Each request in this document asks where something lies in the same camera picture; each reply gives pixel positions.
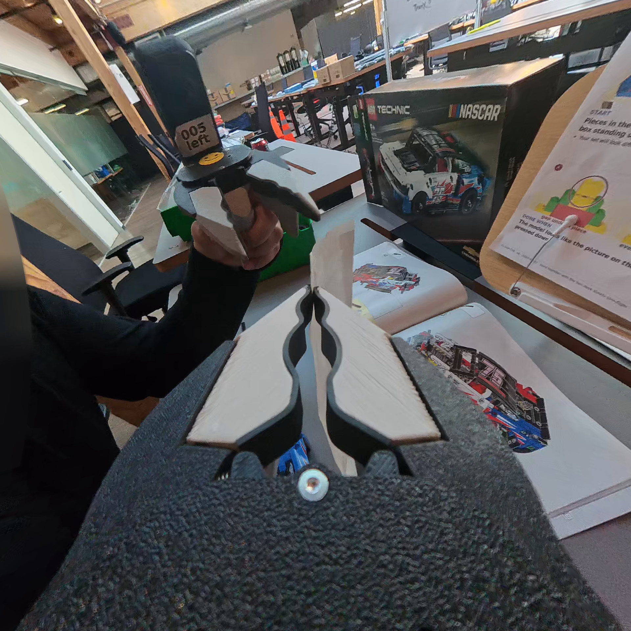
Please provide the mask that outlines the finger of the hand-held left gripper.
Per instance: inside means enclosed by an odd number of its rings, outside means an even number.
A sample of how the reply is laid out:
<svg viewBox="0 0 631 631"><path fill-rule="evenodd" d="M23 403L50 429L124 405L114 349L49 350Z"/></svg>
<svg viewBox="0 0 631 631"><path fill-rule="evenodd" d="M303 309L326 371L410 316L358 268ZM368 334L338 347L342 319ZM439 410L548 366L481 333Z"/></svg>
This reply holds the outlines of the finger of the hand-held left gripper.
<svg viewBox="0 0 631 631"><path fill-rule="evenodd" d="M277 164L252 164L247 169L247 181L290 237L298 236L299 215L313 222L320 220L322 211L290 169Z"/></svg>
<svg viewBox="0 0 631 631"><path fill-rule="evenodd" d="M214 186L200 187L190 192L190 198L201 229L229 254L246 258L241 238L228 217L228 211L222 206L220 189Z"/></svg>

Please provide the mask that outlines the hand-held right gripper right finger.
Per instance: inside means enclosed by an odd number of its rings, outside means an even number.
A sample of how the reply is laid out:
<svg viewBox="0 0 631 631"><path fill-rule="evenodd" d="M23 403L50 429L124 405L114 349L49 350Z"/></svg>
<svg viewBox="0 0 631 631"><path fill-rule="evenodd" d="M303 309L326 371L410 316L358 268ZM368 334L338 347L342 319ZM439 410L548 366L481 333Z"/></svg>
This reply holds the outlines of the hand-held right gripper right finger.
<svg viewBox="0 0 631 631"><path fill-rule="evenodd" d="M322 287L315 321L324 361L328 437L357 464L374 453L441 440L441 428L389 334Z"/></svg>

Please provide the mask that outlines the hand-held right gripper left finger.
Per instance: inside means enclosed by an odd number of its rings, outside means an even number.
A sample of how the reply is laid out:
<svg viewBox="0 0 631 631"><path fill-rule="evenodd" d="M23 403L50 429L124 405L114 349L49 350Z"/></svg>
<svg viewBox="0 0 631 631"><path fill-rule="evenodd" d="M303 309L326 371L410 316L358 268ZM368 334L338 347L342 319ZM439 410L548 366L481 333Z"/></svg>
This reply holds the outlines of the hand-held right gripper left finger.
<svg viewBox="0 0 631 631"><path fill-rule="evenodd" d="M312 310L307 285L237 337L187 445L251 452L271 464L298 441L303 411L296 367Z"/></svg>

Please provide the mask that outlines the white sticker sheet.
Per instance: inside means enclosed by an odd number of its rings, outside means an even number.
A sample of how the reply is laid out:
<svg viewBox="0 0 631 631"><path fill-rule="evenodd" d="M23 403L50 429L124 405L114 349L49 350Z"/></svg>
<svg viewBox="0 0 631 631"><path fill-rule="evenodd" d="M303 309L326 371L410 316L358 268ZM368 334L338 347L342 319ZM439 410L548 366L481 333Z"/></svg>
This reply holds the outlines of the white sticker sheet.
<svg viewBox="0 0 631 631"><path fill-rule="evenodd" d="M352 302L352 264L354 251L354 225L344 223L328 231L318 239L310 255L311 286L322 287L343 304ZM313 446L316 459L328 469L347 477L357 475L354 459L340 451L327 433L326 380L331 371L330 363L321 350L322 329L313 315L310 326L310 342L314 358L315 390L319 435Z"/></svg>

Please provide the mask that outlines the person's left forearm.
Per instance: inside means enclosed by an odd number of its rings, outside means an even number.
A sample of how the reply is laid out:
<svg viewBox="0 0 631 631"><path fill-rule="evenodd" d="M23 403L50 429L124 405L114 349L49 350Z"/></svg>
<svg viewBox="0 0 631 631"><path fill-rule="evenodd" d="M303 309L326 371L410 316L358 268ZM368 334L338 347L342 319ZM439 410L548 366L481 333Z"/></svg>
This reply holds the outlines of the person's left forearm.
<svg viewBox="0 0 631 631"><path fill-rule="evenodd" d="M226 266L193 249L178 299L158 322L105 315L27 287L34 334L30 403L166 396L233 340L258 278L257 270Z"/></svg>

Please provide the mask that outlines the light wooden desk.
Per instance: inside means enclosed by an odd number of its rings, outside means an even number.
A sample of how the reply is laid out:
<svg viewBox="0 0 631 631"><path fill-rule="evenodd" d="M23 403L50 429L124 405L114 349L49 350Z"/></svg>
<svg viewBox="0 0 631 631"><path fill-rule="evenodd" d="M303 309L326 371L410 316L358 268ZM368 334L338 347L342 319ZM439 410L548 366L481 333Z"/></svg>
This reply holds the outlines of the light wooden desk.
<svg viewBox="0 0 631 631"><path fill-rule="evenodd" d="M431 48L430 58L630 9L629 1L541 1Z"/></svg>

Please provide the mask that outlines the person's left hand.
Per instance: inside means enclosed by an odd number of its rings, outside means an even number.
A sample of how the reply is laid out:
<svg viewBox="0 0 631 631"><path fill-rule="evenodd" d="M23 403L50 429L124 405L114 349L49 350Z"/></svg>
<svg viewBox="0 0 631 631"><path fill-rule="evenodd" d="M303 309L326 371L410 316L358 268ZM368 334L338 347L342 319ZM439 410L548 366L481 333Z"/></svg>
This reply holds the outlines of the person's left hand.
<svg viewBox="0 0 631 631"><path fill-rule="evenodd" d="M231 254L214 237L205 233L198 222L193 223L191 229L193 247L206 258L234 269L256 271L264 268L280 252L283 230L277 216L261 204L256 204L254 212L254 223L242 235L247 258Z"/></svg>

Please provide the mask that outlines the green storage bin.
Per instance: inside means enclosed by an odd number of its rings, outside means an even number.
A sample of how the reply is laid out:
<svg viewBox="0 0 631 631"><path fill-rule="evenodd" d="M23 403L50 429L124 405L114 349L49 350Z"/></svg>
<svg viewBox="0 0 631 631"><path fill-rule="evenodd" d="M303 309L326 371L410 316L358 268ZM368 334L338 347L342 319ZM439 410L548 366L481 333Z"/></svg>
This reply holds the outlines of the green storage bin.
<svg viewBox="0 0 631 631"><path fill-rule="evenodd" d="M163 225L153 264L160 272L167 272L188 261L193 217L183 213L172 200L172 196L162 199L157 209L160 212ZM292 237L288 233L283 235L283 245L279 255L261 273L260 279L267 280L309 264L310 253L315 241L311 219L298 215L297 236Z"/></svg>

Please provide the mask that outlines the wooden pillar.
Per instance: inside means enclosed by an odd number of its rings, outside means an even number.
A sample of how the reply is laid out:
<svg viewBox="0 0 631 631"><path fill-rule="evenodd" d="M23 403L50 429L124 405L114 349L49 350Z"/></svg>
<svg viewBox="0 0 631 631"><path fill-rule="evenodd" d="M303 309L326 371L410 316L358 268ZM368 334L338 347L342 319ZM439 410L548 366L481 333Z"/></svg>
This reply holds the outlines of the wooden pillar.
<svg viewBox="0 0 631 631"><path fill-rule="evenodd" d="M54 43L69 64L76 67L79 62L87 63L103 84L115 106L129 123L135 134L154 145L157 130L170 135L136 70L127 43L122 35L114 35L106 15L96 1L46 1L53 21L66 32L55 35ZM153 127L143 116L140 103L133 103L126 94L118 74L111 65L118 60L122 64L121 74L130 79L132 90L138 95L154 121Z"/></svg>

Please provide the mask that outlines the closed car instruction booklet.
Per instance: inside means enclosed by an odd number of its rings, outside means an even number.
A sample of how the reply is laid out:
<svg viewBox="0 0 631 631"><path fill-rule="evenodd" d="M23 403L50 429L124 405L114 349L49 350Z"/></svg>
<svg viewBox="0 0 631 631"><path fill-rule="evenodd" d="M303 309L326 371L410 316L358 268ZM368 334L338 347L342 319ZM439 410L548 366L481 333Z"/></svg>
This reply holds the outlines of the closed car instruction booklet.
<svg viewBox="0 0 631 631"><path fill-rule="evenodd" d="M353 258L352 308L393 335L467 302L464 285L397 245L384 242Z"/></svg>

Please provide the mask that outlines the black office chair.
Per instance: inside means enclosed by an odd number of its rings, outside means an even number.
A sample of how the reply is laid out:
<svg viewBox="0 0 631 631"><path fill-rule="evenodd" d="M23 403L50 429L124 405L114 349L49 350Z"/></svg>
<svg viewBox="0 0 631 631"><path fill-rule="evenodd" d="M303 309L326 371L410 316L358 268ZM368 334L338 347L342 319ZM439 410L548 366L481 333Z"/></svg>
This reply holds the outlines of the black office chair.
<svg viewBox="0 0 631 631"><path fill-rule="evenodd" d="M161 272L151 261L135 266L129 256L131 247L144 240L143 236L133 237L110 249L105 259L116 258L119 264L92 274L90 280L81 287L81 298L98 298L109 305L110 312L132 319L147 317L157 310L166 312L170 292L180 285L185 277L187 266L180 265Z"/></svg>

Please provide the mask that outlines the cardboard box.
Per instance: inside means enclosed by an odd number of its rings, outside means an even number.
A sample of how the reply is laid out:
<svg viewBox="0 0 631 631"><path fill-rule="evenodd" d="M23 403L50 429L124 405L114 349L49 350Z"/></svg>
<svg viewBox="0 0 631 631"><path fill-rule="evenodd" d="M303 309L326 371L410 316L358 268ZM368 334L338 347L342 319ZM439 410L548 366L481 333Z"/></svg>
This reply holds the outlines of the cardboard box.
<svg viewBox="0 0 631 631"><path fill-rule="evenodd" d="M319 77L323 83L334 83L350 77L356 72L355 58L351 55L338 59L331 55L324 59L326 65L320 69Z"/></svg>

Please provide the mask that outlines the black toy car box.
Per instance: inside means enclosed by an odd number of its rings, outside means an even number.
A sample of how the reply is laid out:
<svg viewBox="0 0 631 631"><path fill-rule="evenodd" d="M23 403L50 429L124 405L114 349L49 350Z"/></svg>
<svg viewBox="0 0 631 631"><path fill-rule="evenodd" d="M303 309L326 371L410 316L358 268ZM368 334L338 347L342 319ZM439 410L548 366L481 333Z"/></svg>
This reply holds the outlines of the black toy car box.
<svg viewBox="0 0 631 631"><path fill-rule="evenodd" d="M479 255L540 125L556 101L560 57L396 80L357 98L367 200L429 243Z"/></svg>

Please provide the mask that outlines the open car instruction booklet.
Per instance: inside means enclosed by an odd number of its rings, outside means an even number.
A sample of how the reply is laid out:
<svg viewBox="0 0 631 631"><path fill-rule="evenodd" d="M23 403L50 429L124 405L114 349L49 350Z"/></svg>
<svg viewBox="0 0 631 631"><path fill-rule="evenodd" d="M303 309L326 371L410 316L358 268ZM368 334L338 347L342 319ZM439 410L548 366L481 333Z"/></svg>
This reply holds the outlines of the open car instruction booklet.
<svg viewBox="0 0 631 631"><path fill-rule="evenodd" d="M558 539L630 513L630 449L561 393L478 303L395 334L503 436Z"/></svg>

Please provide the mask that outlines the white board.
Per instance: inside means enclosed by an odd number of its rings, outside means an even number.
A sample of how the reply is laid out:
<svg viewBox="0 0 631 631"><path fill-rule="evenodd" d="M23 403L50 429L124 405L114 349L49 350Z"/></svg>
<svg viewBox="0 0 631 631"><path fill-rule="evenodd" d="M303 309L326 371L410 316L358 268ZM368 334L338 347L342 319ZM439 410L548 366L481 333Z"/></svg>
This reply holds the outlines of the white board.
<svg viewBox="0 0 631 631"><path fill-rule="evenodd" d="M475 11L477 1L386 1L386 21L392 41L426 33Z"/></svg>

